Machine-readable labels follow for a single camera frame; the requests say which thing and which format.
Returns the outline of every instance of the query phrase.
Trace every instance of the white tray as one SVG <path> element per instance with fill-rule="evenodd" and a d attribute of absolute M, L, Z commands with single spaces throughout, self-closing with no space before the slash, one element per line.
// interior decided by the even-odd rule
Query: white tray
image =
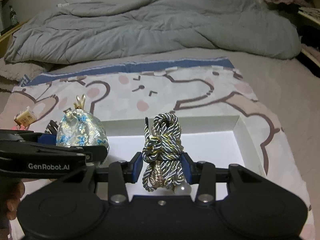
<path fill-rule="evenodd" d="M 182 127 L 181 141 L 184 151 L 193 161 L 207 161 L 217 168 L 228 168 L 231 163 L 238 163 L 255 173 L 266 177 L 258 153 L 254 147 L 250 134 L 240 116 L 206 116 L 179 117 Z M 103 122 L 110 152 L 103 167 L 119 160 L 131 160 L 136 152 L 144 147 L 145 120 L 120 120 Z M 142 176 L 148 166 L 144 163 L 138 182 L 126 184 L 129 198 L 133 195 L 172 195 L 172 191 L 159 188 L 154 192 L 147 192 L 142 186 Z M 192 185 L 191 197 L 194 199 L 198 185 Z M 97 194 L 100 198 L 107 198 L 107 184 L 100 183 Z M 216 199 L 227 196 L 225 183 L 217 183 Z"/>

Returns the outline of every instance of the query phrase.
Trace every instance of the gray comforter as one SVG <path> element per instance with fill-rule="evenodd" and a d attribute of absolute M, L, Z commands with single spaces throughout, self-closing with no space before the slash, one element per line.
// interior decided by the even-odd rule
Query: gray comforter
<path fill-rule="evenodd" d="M 255 0 L 90 2 L 36 15 L 14 34 L 5 59 L 70 64 L 193 47 L 287 59 L 300 41 L 287 19 Z"/>

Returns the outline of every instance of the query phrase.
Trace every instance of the knotted rope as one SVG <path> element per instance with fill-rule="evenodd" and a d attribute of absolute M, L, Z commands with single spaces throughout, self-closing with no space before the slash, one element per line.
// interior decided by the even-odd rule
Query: knotted rope
<path fill-rule="evenodd" d="M 142 158 L 149 163 L 143 174 L 143 187 L 152 192 L 159 187 L 174 189 L 184 181 L 180 156 L 183 152 L 181 145 L 181 127 L 174 114 L 159 114 L 154 118 L 150 138 L 148 118 L 144 129 L 146 139 Z"/>

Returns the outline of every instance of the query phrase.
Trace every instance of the black object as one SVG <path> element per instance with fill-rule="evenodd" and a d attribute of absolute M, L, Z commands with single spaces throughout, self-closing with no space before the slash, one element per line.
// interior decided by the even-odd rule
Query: black object
<path fill-rule="evenodd" d="M 279 11 L 284 11 L 286 13 L 298 13 L 299 8 L 301 7 L 301 5 L 295 4 L 295 3 L 290 3 L 290 4 L 286 4 L 284 2 L 281 3 L 273 3 L 273 2 L 267 2 L 265 1 L 266 4 L 268 5 L 268 9 L 269 10 L 279 10 Z"/>
<path fill-rule="evenodd" d="M 11 26 L 15 27 L 19 24 L 18 20 L 17 20 L 17 13 L 15 12 L 15 10 L 13 9 L 12 5 L 9 5 L 10 8 L 10 21 L 11 21 Z"/>
<path fill-rule="evenodd" d="M 0 141 L 0 150 L 7 149 L 3 148 L 6 143 Z M 11 159 L 19 160 L 18 148 L 26 144 L 10 143 L 16 143 L 17 149 Z M 75 153 L 68 151 L 59 161 Z M 8 161 L 2 154 L 0 175 L 22 177 L 21 171 L 12 171 L 14 167 L 4 169 Z M 25 160 L 34 155 L 26 152 Z M 18 219 L 24 240 L 300 239 L 308 209 L 296 195 L 238 164 L 218 169 L 212 163 L 194 163 L 187 153 L 182 154 L 181 163 L 188 183 L 199 184 L 195 202 L 190 196 L 134 196 L 129 202 L 125 183 L 137 182 L 141 153 L 108 168 L 96 168 L 93 163 L 74 168 L 21 202 Z M 46 175 L 33 173 L 34 178 Z M 98 182 L 108 182 L 108 201 L 96 196 Z M 228 196 L 216 201 L 215 183 L 219 182 L 227 183 Z"/>
<path fill-rule="evenodd" d="M 57 122 L 55 122 L 54 120 L 50 120 L 44 133 L 56 135 L 58 132 L 58 127 L 59 126 L 58 126 Z"/>
<path fill-rule="evenodd" d="M 315 49 L 320 48 L 320 30 L 310 26 L 303 25 L 297 29 L 298 35 L 301 36 L 301 43 Z"/>
<path fill-rule="evenodd" d="M 104 146 L 65 148 L 37 143 L 49 141 L 47 137 L 52 136 L 32 131 L 0 130 L 0 229 L 9 228 L 5 200 L 20 178 L 60 178 L 83 167 L 87 160 L 100 164 L 107 157 Z"/>

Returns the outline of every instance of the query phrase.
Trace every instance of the cartoon print fabric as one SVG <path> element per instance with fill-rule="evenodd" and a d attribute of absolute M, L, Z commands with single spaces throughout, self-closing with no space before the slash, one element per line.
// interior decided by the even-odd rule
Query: cartoon print fabric
<path fill-rule="evenodd" d="M 300 196 L 309 206 L 304 235 L 313 230 L 313 213 L 305 182 L 294 163 L 277 116 L 261 104 L 233 68 L 201 66 L 157 72 L 112 73 L 60 79 L 15 87 L 0 114 L 0 128 L 15 125 L 14 116 L 30 106 L 38 121 L 29 130 L 44 132 L 50 120 L 59 122 L 73 109 L 77 95 L 86 94 L 85 111 L 102 123 L 144 119 L 159 113 L 180 116 L 240 116 L 252 137 L 267 178 Z"/>

